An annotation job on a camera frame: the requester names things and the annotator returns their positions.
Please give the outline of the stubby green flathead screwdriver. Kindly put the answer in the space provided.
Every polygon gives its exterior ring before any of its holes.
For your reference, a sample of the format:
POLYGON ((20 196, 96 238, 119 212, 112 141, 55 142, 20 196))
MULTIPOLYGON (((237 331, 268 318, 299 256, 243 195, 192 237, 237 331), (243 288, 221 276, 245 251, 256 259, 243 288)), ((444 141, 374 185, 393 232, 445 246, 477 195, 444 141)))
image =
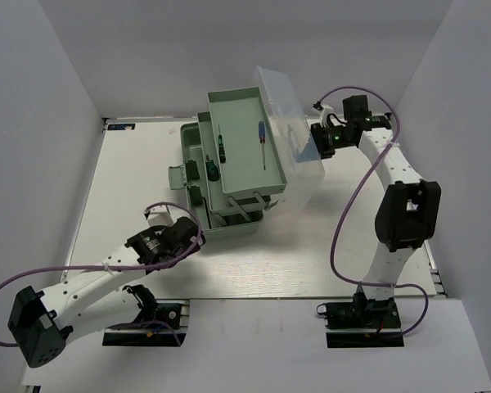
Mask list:
POLYGON ((216 182, 220 179, 218 166, 214 163, 214 160, 209 157, 209 155, 205 156, 205 168, 208 180, 210 182, 216 182))

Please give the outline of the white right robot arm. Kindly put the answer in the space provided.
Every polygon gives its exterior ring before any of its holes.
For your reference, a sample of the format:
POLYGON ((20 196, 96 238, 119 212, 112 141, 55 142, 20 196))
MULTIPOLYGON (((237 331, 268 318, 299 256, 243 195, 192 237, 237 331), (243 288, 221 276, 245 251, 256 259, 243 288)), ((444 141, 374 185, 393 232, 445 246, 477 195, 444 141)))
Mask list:
POLYGON ((374 325, 390 311, 403 267, 434 236, 441 199, 441 186, 419 175, 403 154, 398 143, 401 121, 395 110, 373 114, 368 94, 363 91, 344 99, 342 116, 318 99, 313 109, 320 120, 312 125, 309 139, 322 159, 332 157, 341 148, 356 147, 371 164, 340 215, 330 250, 332 272, 357 288, 344 314, 365 327, 374 325), (367 275, 356 281, 336 267, 336 248, 347 215, 372 175, 377 176, 384 189, 374 220, 378 246, 367 275))

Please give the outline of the green toolbox with clear lid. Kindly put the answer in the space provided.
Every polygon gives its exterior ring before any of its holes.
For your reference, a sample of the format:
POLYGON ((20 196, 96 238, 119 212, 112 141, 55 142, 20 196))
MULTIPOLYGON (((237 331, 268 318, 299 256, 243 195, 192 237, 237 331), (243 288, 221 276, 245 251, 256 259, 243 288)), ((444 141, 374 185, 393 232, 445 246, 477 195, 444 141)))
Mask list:
POLYGON ((266 214, 299 213, 325 176, 322 161, 294 162, 292 130, 310 131, 288 75, 257 67, 247 88, 210 92, 208 109, 181 127, 181 157, 168 169, 169 187, 187 197, 208 241, 255 233, 266 214), (266 126, 266 170, 263 171, 258 124, 266 126), (218 158, 221 126, 227 161, 218 158), (210 182, 209 155, 220 179, 210 182), (209 229, 202 201, 211 216, 209 229))

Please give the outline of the thin black green precision screwdriver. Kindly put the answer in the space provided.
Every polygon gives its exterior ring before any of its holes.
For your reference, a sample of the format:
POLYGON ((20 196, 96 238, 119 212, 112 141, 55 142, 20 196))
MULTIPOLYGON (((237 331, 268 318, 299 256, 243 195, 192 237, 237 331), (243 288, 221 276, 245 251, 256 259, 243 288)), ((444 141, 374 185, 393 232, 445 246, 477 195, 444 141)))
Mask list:
POLYGON ((220 125, 218 125, 218 158, 221 164, 225 164, 227 161, 220 125))

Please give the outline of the brown hex key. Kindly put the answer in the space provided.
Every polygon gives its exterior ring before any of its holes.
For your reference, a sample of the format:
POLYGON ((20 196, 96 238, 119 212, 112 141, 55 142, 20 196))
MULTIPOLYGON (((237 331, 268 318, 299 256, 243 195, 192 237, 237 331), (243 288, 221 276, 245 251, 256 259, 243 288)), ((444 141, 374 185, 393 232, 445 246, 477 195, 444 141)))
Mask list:
POLYGON ((203 201, 204 208, 205 208, 205 215, 206 215, 206 220, 207 220, 207 223, 208 223, 208 227, 209 227, 209 229, 212 229, 211 216, 210 216, 210 212, 209 212, 209 207, 208 207, 207 200, 206 200, 206 198, 204 196, 202 197, 202 201, 203 201))

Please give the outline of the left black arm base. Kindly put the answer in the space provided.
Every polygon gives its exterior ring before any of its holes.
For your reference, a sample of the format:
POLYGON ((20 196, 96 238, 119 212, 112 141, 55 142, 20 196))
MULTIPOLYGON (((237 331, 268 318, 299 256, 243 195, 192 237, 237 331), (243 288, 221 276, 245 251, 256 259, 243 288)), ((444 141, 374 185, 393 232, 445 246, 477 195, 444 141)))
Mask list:
POLYGON ((104 347, 180 347, 187 335, 190 302, 157 300, 143 285, 125 286, 137 301, 137 317, 104 330, 104 347))

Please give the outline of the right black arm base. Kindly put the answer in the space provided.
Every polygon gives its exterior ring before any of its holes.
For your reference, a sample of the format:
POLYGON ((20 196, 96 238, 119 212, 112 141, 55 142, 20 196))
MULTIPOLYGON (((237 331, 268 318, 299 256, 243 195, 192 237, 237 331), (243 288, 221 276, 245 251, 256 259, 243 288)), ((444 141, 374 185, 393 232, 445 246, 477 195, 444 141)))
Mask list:
POLYGON ((357 292, 350 301, 321 303, 329 349, 400 348, 402 324, 394 298, 369 300, 357 292))

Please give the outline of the blue red handled screwdriver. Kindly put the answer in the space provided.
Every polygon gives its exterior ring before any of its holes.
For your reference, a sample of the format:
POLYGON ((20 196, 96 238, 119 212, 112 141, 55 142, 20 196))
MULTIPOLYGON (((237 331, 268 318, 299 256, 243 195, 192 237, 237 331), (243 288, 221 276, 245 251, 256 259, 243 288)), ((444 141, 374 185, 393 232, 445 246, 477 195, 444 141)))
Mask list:
POLYGON ((260 121, 258 124, 258 134, 259 134, 259 143, 261 146, 262 152, 262 165, 263 171, 266 170, 266 153, 265 153, 265 143, 266 143, 266 126, 263 121, 260 121))

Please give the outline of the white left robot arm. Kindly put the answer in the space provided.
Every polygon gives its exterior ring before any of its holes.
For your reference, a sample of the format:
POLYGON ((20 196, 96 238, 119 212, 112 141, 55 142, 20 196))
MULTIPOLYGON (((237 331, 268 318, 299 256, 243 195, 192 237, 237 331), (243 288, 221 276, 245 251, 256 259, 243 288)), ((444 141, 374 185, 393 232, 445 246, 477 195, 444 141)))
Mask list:
POLYGON ((170 269, 204 244, 196 222, 181 217, 131 236, 92 269, 39 291, 20 290, 7 326, 28 367, 48 364, 71 342, 105 328, 141 328, 148 336, 168 331, 177 340, 178 309, 159 303, 139 281, 153 264, 170 269))

